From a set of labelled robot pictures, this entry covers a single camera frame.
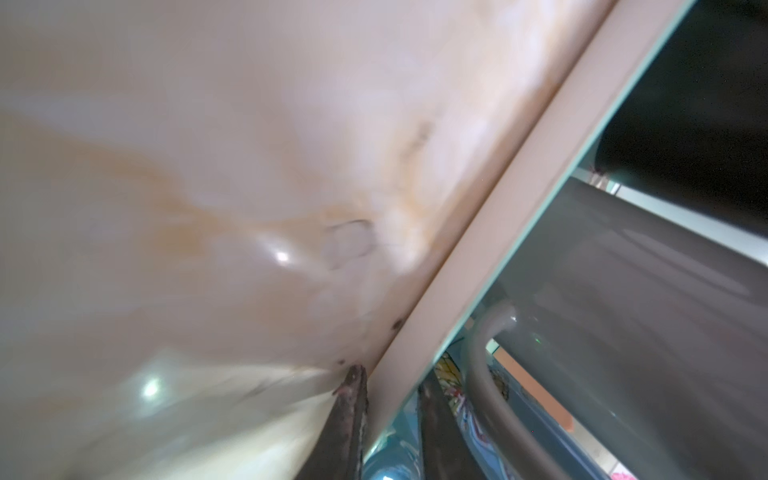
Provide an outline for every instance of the orange surface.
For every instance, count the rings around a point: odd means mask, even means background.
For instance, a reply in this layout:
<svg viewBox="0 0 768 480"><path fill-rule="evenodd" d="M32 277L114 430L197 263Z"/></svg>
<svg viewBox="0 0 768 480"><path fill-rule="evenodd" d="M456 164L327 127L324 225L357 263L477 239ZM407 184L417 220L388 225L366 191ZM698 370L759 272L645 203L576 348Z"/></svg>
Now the orange surface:
<svg viewBox="0 0 768 480"><path fill-rule="evenodd" d="M530 373L526 372L525 369L523 369L523 367L521 367L520 364L506 352L506 350L499 347L496 349L493 356L518 382L520 382L520 385L522 385L524 389L528 390L528 393L530 393L533 398L541 403L541 406L544 407L547 413L552 415L552 418L555 419L566 432L574 431L574 418L568 413L568 410L560 405L560 403L555 400Z"/></svg>

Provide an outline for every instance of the dark gray surface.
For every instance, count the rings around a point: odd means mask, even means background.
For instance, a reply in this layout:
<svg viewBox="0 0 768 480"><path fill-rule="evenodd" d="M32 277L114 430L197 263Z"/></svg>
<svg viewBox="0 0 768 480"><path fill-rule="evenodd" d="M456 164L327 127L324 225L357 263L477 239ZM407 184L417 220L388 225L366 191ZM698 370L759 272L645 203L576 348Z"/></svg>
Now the dark gray surface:
<svg viewBox="0 0 768 480"><path fill-rule="evenodd" d="M360 480L368 415L366 367L349 367L326 424L294 480Z"/></svg>
<svg viewBox="0 0 768 480"><path fill-rule="evenodd" d="M768 269L569 180L496 340L641 480L768 478Z"/></svg>
<svg viewBox="0 0 768 480"><path fill-rule="evenodd" d="M425 480L485 480L464 442L434 370L419 387L419 423Z"/></svg>

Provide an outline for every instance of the curved pipe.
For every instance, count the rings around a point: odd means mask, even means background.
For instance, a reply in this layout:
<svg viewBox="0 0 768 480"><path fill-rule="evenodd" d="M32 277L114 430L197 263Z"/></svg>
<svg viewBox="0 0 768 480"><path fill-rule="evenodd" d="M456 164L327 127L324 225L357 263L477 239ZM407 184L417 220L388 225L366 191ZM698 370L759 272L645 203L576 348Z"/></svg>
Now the curved pipe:
<svg viewBox="0 0 768 480"><path fill-rule="evenodd" d="M513 413L488 371L485 346L501 331L514 328L517 315L515 307L504 300L472 327L462 354L466 359L465 393L483 431L524 480L571 480Z"/></svg>

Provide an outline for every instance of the water stain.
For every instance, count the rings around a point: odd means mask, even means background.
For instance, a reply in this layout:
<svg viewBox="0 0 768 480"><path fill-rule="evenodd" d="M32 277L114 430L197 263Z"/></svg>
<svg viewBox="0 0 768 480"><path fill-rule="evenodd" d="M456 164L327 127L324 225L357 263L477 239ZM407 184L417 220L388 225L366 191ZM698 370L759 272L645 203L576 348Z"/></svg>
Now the water stain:
<svg viewBox="0 0 768 480"><path fill-rule="evenodd" d="M190 202L159 162L139 153L67 137L19 115L2 115L0 125L6 139L2 183L12 189L4 201L11 215L31 209L33 223L25 227L62 225L45 240L60 244L59 256L140 253L137 262L147 274L192 261L196 270L187 273L204 276L211 240L237 229L226 215Z"/></svg>
<svg viewBox="0 0 768 480"><path fill-rule="evenodd" d="M370 220L352 220L327 229L323 255L332 270L376 249L376 233Z"/></svg>

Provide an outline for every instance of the beige plastic surface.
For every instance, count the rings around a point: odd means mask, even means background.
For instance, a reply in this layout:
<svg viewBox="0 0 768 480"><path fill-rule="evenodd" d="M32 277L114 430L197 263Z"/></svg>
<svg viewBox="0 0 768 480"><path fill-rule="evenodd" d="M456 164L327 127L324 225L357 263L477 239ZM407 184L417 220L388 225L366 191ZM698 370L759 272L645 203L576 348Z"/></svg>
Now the beige plastic surface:
<svg viewBox="0 0 768 480"><path fill-rule="evenodd" d="M3 475L300 463L608 3L3 2Z"/></svg>

